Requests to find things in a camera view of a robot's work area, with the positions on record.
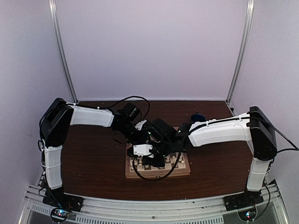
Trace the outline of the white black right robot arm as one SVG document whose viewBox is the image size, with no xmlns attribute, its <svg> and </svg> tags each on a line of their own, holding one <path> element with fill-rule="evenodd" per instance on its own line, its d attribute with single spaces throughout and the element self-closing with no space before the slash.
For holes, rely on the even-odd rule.
<svg viewBox="0 0 299 224">
<path fill-rule="evenodd" d="M 140 122 L 136 128 L 145 138 L 133 146 L 133 154 L 149 157 L 153 161 L 161 161 L 168 154 L 188 147 L 229 141 L 252 142 L 253 159 L 247 190 L 239 197 L 244 206 L 251 205 L 257 199 L 257 192 L 262 188 L 270 161 L 278 153 L 274 126 L 257 106 L 238 116 L 185 123 L 178 129 L 160 119 L 148 126 Z"/>
</svg>

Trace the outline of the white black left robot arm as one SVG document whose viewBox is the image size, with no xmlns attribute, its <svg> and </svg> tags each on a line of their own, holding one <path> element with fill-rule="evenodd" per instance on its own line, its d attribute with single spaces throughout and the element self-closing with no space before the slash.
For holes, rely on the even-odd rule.
<svg viewBox="0 0 299 224">
<path fill-rule="evenodd" d="M 62 150 L 70 141 L 70 132 L 87 126 L 111 128 L 125 136 L 131 144 L 146 139 L 150 121 L 143 118 L 140 109 L 130 102 L 121 108 L 92 107 L 79 105 L 56 98 L 39 121 L 42 165 L 46 184 L 51 190 L 49 200 L 57 207 L 67 203 L 67 196 L 59 189 L 63 187 Z"/>
</svg>

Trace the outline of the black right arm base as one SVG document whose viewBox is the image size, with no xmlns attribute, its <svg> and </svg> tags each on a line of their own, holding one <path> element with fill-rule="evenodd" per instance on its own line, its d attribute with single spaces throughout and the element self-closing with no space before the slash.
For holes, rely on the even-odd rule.
<svg viewBox="0 0 299 224">
<path fill-rule="evenodd" d="M 226 211 L 250 207 L 264 201 L 261 191 L 244 191 L 240 194 L 226 196 L 223 200 Z"/>
</svg>

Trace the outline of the wooden chess board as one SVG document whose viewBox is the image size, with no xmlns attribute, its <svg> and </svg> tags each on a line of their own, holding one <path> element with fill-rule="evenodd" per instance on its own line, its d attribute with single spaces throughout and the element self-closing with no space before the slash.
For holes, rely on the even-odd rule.
<svg viewBox="0 0 299 224">
<path fill-rule="evenodd" d="M 128 143 L 126 145 L 127 155 L 125 164 L 125 177 L 137 179 L 158 179 L 169 174 L 169 177 L 186 176 L 191 173 L 187 153 L 174 151 L 168 155 L 150 154 L 150 150 L 144 150 L 146 154 L 139 154 Z"/>
</svg>

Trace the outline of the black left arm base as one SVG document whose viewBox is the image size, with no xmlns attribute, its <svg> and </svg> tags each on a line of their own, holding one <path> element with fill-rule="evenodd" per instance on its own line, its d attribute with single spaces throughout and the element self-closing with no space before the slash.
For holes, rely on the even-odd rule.
<svg viewBox="0 0 299 224">
<path fill-rule="evenodd" d="M 50 189 L 46 180 L 41 184 L 42 189 L 46 189 L 43 196 L 43 203 L 53 207 L 59 207 L 67 211 L 80 212 L 84 199 L 80 196 L 73 196 L 64 193 L 64 188 Z"/>
</svg>

